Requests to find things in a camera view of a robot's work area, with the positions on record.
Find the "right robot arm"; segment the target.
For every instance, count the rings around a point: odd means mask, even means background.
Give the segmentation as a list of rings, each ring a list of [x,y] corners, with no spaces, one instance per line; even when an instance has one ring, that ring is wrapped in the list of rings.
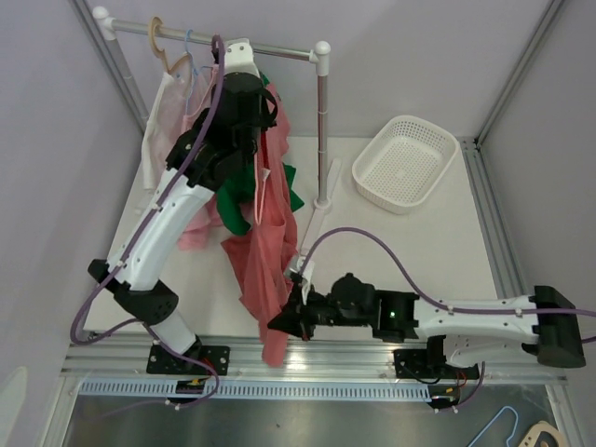
[[[268,328],[308,341],[318,326],[370,327],[388,343],[437,337],[500,339],[519,344],[538,364],[563,369],[586,365],[577,308],[556,289],[494,302],[432,304],[413,292],[379,290],[346,274],[321,294],[295,275],[288,302]]]

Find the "pink wire hanger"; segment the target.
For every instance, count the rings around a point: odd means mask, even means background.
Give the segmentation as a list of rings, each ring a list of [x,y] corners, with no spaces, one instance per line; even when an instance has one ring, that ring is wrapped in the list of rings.
[[[259,149],[254,156],[253,167],[255,181],[253,221],[256,226],[260,226],[266,215],[268,186],[271,176],[271,160],[265,133],[261,135]]]

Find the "dusty red t-shirt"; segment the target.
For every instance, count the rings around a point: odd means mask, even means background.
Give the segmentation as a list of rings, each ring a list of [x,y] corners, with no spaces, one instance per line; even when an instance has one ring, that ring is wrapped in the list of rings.
[[[291,282],[284,272],[297,253],[297,223],[283,157],[273,149],[269,155],[271,176],[263,223],[256,226],[252,221],[246,235],[232,236],[222,247],[240,288],[239,301],[257,322],[262,360],[270,367],[280,367],[288,335],[269,330],[267,323],[281,312],[290,295]]]

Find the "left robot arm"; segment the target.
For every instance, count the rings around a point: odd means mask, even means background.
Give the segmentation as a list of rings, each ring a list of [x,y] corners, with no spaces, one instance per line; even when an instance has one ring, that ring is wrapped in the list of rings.
[[[259,74],[218,79],[210,106],[169,151],[155,195],[124,247],[88,267],[98,285],[169,351],[168,363],[179,373],[198,367],[199,341],[178,310],[178,295],[159,276],[187,225],[252,161],[276,117],[276,101]]]

